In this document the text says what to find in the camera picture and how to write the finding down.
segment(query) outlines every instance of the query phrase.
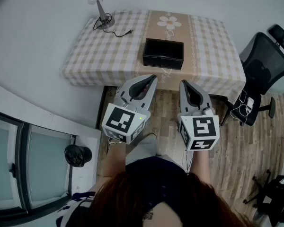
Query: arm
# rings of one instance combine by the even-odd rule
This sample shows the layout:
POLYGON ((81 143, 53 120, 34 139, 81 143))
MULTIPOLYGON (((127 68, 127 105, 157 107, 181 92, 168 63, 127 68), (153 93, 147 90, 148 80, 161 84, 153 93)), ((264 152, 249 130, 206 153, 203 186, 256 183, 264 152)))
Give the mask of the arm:
POLYGON ((195 151, 190 172, 196 174, 201 181, 210 184, 209 152, 208 150, 195 151))
POLYGON ((125 150, 126 144, 110 145, 103 163, 102 177, 90 189, 90 192, 97 192, 106 181, 120 172, 125 171, 125 150))

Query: chair armrest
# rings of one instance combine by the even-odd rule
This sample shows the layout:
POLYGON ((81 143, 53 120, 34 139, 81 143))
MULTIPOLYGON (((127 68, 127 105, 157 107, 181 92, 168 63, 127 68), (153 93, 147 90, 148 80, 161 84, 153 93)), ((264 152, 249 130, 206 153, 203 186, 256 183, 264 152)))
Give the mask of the chair armrest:
POLYGON ((268 115, 272 119, 275 115, 275 99, 273 97, 270 98, 269 105, 265 105, 259 108, 259 112, 265 110, 269 110, 268 115))

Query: black box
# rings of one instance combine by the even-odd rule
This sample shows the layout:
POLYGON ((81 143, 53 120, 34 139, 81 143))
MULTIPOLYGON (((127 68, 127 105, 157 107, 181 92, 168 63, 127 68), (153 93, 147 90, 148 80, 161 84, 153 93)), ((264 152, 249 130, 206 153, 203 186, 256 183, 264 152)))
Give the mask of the black box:
POLYGON ((182 42, 146 39, 143 51, 144 66, 181 70, 184 61, 182 42))

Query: table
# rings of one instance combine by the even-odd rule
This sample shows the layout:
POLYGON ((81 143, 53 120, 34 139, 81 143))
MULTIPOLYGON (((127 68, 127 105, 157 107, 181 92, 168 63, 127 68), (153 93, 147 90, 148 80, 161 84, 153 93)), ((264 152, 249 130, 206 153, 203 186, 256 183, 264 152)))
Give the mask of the table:
POLYGON ((236 101, 246 78, 238 52, 223 22, 204 17, 163 11, 116 11, 115 24, 108 31, 92 31, 89 20, 62 69, 73 85, 121 86, 145 74, 158 76, 158 89, 178 90, 181 80, 200 85, 209 94, 236 101), (144 66, 142 52, 146 38, 184 43, 181 70, 144 66))

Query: glass pane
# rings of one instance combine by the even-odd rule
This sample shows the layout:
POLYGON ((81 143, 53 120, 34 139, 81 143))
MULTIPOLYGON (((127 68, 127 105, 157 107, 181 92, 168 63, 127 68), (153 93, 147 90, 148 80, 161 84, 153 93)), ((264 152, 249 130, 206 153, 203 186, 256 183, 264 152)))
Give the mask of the glass pane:
POLYGON ((17 126, 0 120, 0 210, 20 206, 15 178, 9 173, 15 157, 17 126))
POLYGON ((32 206, 39 207, 65 196, 69 165, 64 149, 71 136, 32 126, 28 150, 28 182, 32 206))

